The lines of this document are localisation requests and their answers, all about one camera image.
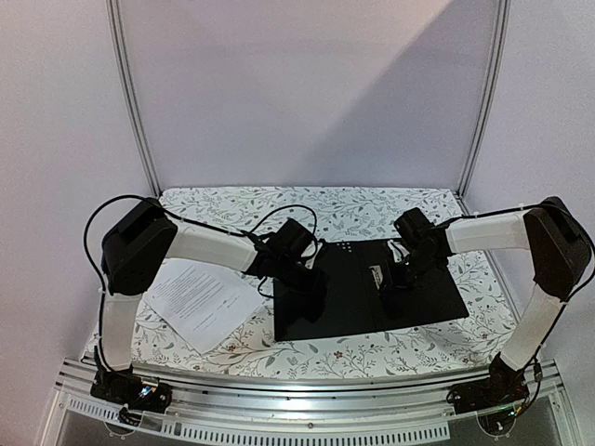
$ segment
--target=vertical metal rail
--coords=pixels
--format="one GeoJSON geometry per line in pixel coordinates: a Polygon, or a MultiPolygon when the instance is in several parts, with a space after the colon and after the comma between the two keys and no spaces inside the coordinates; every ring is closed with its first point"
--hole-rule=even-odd
{"type": "Polygon", "coordinates": [[[151,193],[158,197],[163,191],[157,176],[155,162],[152,158],[151,149],[145,130],[140,119],[139,104],[137,102],[137,95],[132,82],[132,74],[130,73],[130,65],[128,63],[128,55],[126,53],[126,40],[124,37],[124,27],[122,24],[122,15],[120,12],[120,3],[118,0],[106,0],[108,8],[108,18],[110,27],[112,29],[113,50],[115,52],[116,64],[118,72],[120,73],[120,81],[122,82],[122,89],[124,92],[124,99],[126,107],[128,108],[128,116],[130,117],[130,124],[137,141],[137,149],[139,150],[140,161],[142,168],[145,171],[151,193]]]}
{"type": "Polygon", "coordinates": [[[496,80],[500,70],[500,62],[502,60],[502,52],[504,50],[504,40],[506,37],[506,28],[509,21],[510,0],[498,0],[498,12],[496,16],[496,23],[493,33],[492,48],[490,50],[490,59],[485,74],[485,82],[483,83],[483,96],[480,114],[473,132],[473,140],[467,160],[461,173],[461,178],[458,182],[456,193],[464,198],[469,190],[473,170],[477,163],[477,157],[480,147],[482,145],[483,135],[487,127],[487,119],[490,114],[490,108],[494,100],[494,93],[496,91],[496,80]]]}

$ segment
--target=floral tablecloth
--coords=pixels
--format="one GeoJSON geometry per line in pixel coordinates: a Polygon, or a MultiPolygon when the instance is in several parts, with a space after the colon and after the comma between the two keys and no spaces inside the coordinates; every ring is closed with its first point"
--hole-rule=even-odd
{"type": "MultiPolygon", "coordinates": [[[[397,237],[392,222],[415,206],[434,222],[461,212],[449,190],[423,189],[171,189],[164,192],[161,203],[181,216],[245,230],[279,206],[306,204],[317,213],[317,235],[329,242],[397,237]]],[[[279,228],[288,216],[311,226],[311,215],[297,208],[273,215],[261,231],[279,228]]],[[[141,301],[133,361],[283,379],[426,374],[488,364],[512,334],[512,313],[483,253],[453,256],[449,269],[469,310],[466,319],[383,333],[275,343],[272,302],[263,299],[251,320],[202,355],[141,301]]],[[[258,284],[255,278],[244,279],[258,284]]],[[[271,291],[267,285],[265,294],[271,291]]],[[[96,342],[97,333],[87,344],[87,353],[96,342]]]]}

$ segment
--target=white paper sheet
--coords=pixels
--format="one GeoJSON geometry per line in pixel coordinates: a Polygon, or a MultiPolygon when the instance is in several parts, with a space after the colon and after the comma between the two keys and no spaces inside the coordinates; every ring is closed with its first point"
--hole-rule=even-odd
{"type": "Polygon", "coordinates": [[[249,284],[223,267],[170,259],[144,298],[200,353],[215,348],[262,305],[249,284]]]}

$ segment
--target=table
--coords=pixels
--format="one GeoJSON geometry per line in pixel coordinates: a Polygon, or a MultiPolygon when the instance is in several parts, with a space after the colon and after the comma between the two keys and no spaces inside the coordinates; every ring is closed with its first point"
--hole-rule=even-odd
{"type": "MultiPolygon", "coordinates": [[[[415,206],[433,222],[461,214],[449,190],[434,189],[170,189],[161,203],[181,216],[244,230],[279,206],[306,204],[318,216],[317,235],[329,242],[397,237],[392,222],[415,206]]],[[[288,216],[311,228],[307,211],[288,209],[273,215],[261,230],[276,230],[288,216]]],[[[251,320],[203,355],[141,301],[132,342],[133,362],[280,379],[428,374],[486,365],[511,336],[514,317],[484,253],[452,256],[449,269],[469,310],[466,319],[383,333],[275,343],[272,302],[263,299],[251,320]]],[[[258,284],[256,278],[244,280],[258,284]]],[[[269,282],[263,291],[271,291],[269,282]]],[[[97,337],[96,331],[86,345],[87,355],[97,337]]]]}

